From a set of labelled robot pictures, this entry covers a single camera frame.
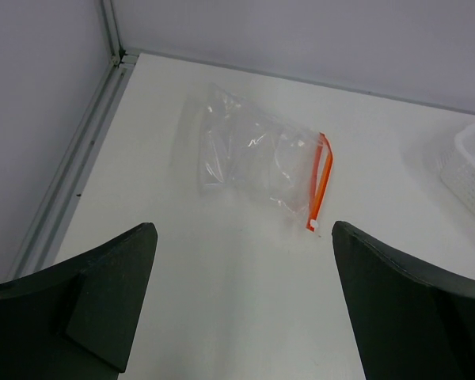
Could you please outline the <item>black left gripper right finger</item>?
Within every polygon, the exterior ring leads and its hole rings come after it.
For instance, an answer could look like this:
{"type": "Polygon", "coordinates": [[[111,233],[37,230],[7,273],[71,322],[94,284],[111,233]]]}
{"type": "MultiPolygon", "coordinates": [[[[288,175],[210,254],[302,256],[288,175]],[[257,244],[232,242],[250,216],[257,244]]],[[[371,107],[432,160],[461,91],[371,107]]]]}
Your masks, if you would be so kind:
{"type": "Polygon", "coordinates": [[[368,379],[475,379],[475,280],[348,222],[332,246],[368,379]]]}

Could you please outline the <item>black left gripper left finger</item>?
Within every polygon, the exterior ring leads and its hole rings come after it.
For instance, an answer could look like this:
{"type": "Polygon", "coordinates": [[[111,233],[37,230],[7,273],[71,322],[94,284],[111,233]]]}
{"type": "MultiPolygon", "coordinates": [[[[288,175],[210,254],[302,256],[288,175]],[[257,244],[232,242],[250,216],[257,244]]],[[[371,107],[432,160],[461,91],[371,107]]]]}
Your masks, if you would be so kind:
{"type": "Polygon", "coordinates": [[[116,379],[131,354],[158,233],[146,222],[0,284],[0,379],[116,379]]]}

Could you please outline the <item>clear zip top bag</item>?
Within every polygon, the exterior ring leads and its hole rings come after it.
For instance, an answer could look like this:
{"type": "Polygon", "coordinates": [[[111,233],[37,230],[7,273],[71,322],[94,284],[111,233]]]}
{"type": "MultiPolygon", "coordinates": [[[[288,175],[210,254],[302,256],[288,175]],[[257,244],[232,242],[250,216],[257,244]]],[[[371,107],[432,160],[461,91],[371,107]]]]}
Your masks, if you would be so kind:
{"type": "Polygon", "coordinates": [[[324,133],[215,83],[197,83],[185,98],[169,165],[201,196],[233,192],[316,232],[333,163],[324,133]]]}

